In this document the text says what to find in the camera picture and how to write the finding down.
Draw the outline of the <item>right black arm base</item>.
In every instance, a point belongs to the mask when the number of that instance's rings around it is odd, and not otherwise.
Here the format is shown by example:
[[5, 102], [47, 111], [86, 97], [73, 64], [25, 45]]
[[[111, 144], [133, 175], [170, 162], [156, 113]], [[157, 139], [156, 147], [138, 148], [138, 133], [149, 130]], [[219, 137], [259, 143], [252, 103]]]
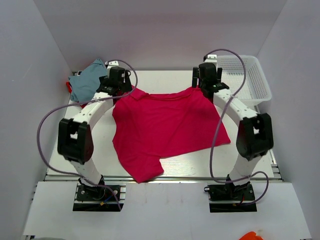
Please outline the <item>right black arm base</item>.
[[210, 184], [203, 190], [208, 194], [210, 213], [257, 212], [256, 197], [250, 183], [236, 188], [231, 184]]

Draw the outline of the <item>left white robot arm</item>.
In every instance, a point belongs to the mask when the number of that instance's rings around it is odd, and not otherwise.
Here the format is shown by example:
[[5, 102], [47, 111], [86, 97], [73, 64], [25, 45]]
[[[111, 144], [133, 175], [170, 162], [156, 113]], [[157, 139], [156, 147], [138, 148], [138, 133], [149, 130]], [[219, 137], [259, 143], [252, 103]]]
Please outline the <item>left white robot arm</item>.
[[105, 196], [106, 187], [92, 159], [92, 130], [118, 97], [133, 90], [130, 75], [123, 67], [109, 67], [108, 75], [99, 78], [100, 85], [92, 100], [78, 114], [63, 118], [58, 125], [57, 152], [73, 165], [79, 182], [89, 187], [88, 193], [96, 200]]

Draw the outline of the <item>magenta red t shirt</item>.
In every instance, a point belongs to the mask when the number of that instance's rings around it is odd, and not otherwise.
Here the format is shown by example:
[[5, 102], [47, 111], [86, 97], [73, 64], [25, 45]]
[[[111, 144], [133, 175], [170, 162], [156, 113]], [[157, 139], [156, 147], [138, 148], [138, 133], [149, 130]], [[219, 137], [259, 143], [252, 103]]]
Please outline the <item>magenta red t shirt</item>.
[[116, 102], [112, 116], [115, 152], [137, 183], [162, 175], [163, 158], [231, 142], [224, 125], [213, 140], [220, 116], [199, 88], [165, 94], [135, 89]]

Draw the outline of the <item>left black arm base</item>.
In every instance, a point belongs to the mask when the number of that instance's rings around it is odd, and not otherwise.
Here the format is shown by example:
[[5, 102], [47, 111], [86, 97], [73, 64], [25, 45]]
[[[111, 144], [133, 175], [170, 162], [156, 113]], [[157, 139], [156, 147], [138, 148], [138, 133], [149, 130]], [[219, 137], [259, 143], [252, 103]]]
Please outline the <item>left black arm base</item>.
[[107, 188], [89, 187], [78, 184], [76, 187], [73, 212], [120, 212], [115, 199], [122, 208], [125, 202], [125, 186], [109, 185], [113, 193]]

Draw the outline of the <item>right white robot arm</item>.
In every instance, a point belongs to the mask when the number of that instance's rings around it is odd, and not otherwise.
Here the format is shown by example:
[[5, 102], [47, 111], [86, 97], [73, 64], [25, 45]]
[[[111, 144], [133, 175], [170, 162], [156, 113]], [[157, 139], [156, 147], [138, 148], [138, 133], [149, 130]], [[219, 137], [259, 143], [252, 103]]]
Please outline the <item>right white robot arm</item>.
[[220, 184], [228, 184], [226, 195], [236, 200], [244, 193], [244, 185], [256, 175], [254, 168], [260, 159], [273, 148], [272, 120], [267, 113], [258, 113], [247, 107], [230, 88], [219, 78], [222, 69], [212, 62], [205, 62], [192, 70], [192, 87], [199, 88], [205, 98], [222, 109], [213, 142], [215, 143], [223, 123], [228, 115], [238, 127], [236, 149], [238, 156], [233, 169], [225, 181], [216, 177], [212, 179]]

